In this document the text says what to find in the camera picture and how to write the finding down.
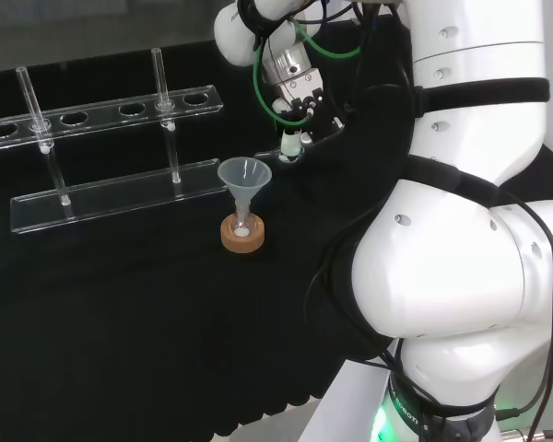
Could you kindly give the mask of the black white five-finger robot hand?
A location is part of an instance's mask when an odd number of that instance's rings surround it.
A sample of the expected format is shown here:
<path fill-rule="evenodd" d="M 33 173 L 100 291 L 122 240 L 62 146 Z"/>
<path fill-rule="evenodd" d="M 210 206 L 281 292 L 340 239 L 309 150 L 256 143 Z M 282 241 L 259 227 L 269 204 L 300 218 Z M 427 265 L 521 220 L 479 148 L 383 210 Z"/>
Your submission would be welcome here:
<path fill-rule="evenodd" d="M 305 120 L 302 126 L 276 123 L 280 137 L 276 157 L 281 162 L 296 163 L 307 149 L 343 133 L 345 123 L 325 91 L 317 68 L 284 80 L 278 84 L 278 92 L 280 97 L 273 102 L 273 112 L 290 122 Z"/>

